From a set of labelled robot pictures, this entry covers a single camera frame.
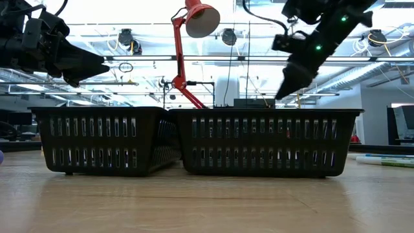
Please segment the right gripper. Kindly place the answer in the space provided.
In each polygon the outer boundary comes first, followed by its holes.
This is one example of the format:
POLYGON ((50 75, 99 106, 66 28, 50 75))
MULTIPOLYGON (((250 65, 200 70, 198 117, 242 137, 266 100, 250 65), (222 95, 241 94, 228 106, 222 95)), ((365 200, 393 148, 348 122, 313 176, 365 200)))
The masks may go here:
POLYGON ((282 99, 308 87, 318 75, 320 66, 339 44, 336 33, 332 32, 332 24, 321 22, 307 37, 304 47, 290 56, 290 63, 283 69, 284 80, 275 99, 282 99))

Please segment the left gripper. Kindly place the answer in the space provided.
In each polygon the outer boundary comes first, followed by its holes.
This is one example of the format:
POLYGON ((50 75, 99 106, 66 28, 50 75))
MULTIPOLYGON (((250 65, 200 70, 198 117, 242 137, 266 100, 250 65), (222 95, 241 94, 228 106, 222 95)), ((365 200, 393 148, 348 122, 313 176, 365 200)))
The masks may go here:
MULTIPOLYGON (((60 41, 69 35, 70 29, 64 20, 47 11, 40 14, 48 29, 43 34, 43 44, 46 49, 46 68, 49 75, 60 78, 62 72, 58 69, 58 49, 60 41)), ((63 71, 64 81, 72 87, 79 87, 82 80, 108 72, 110 67, 104 65, 104 58, 88 50, 72 45, 67 40, 61 44, 63 59, 73 68, 63 71)))

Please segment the black slotted plastic basket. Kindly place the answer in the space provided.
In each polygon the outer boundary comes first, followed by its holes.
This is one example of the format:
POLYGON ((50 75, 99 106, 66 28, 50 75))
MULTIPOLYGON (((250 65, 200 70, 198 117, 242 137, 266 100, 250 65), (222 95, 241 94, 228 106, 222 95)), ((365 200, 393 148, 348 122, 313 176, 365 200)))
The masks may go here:
POLYGON ((194 175, 336 177, 361 109, 172 109, 194 175))
POLYGON ((47 168, 66 174, 143 177, 182 154, 161 107, 33 107, 47 168))

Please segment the light blue dry-erase marker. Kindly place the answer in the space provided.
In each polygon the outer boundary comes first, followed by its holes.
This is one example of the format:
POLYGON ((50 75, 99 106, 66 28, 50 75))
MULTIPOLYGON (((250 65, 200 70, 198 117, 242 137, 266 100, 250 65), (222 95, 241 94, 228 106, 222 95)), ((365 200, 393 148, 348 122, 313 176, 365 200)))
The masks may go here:
POLYGON ((414 155, 390 155, 390 154, 368 154, 368 153, 348 153, 349 159, 355 160, 357 157, 380 157, 388 159, 414 159, 414 155))

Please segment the light green dry-erase marker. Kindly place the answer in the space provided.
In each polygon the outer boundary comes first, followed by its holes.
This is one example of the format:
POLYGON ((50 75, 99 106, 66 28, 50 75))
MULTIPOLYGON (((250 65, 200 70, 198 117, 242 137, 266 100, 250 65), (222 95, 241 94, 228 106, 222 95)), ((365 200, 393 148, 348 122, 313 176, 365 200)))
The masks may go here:
POLYGON ((392 159, 383 157, 357 157, 356 162, 362 164, 396 166, 403 168, 414 168, 414 159, 392 159))

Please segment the long ceiling light strip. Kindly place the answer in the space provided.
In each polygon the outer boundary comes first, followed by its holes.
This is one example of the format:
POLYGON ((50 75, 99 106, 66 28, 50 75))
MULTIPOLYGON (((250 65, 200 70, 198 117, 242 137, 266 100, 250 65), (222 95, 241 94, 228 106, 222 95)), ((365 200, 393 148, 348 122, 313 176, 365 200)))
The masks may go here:
MULTIPOLYGON (((176 56, 106 56, 106 61, 169 61, 176 60, 176 56)), ((287 61, 287 56, 184 56, 188 61, 287 61)), ((326 61, 383 61, 383 62, 414 62, 414 57, 328 57, 326 61)))

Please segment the red desk lamp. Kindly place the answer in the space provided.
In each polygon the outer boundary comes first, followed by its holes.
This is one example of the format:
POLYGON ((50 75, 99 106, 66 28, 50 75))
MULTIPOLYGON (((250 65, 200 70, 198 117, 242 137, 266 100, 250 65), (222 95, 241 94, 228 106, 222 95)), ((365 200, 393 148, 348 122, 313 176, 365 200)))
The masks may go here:
POLYGON ((191 92, 187 90, 187 80, 184 67, 184 55, 182 49, 181 26, 186 26, 186 32, 191 38, 204 38, 210 35, 218 27, 221 16, 212 6, 201 3, 201 0, 185 0, 185 16, 171 18, 173 25, 175 51, 177 57, 177 75, 172 81, 172 86, 178 89, 197 109, 206 108, 191 92))

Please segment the silver ventilation duct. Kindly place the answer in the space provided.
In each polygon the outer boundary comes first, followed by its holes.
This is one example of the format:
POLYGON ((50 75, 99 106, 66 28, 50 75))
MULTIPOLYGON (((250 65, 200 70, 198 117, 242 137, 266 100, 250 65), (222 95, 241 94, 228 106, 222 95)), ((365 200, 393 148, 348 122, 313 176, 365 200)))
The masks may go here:
POLYGON ((383 61, 372 63, 365 67, 356 67, 334 77, 322 86, 319 86, 316 92, 321 93, 329 89, 340 89, 342 87, 352 86, 368 78, 379 75, 381 71, 389 70, 390 68, 391 64, 383 61))

